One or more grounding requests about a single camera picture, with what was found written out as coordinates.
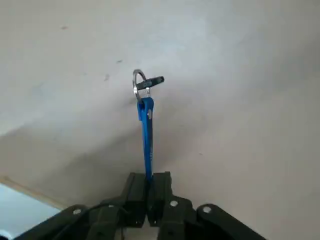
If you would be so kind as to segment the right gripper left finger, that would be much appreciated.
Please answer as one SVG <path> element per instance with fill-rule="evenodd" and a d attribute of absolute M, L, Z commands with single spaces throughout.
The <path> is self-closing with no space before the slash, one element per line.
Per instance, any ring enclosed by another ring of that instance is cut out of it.
<path fill-rule="evenodd" d="M 88 207 L 72 205 L 17 236 L 18 240 L 114 240 L 125 228 L 141 228 L 146 216 L 147 182 L 130 173 L 119 196 Z"/>

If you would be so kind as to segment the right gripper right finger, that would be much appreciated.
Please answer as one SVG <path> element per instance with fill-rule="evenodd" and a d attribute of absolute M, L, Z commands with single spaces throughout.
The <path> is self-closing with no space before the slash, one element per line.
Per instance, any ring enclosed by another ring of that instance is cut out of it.
<path fill-rule="evenodd" d="M 147 218 L 159 240 L 262 240 L 263 236 L 212 203 L 197 208 L 173 194 L 170 172 L 155 173 L 149 187 Z"/>

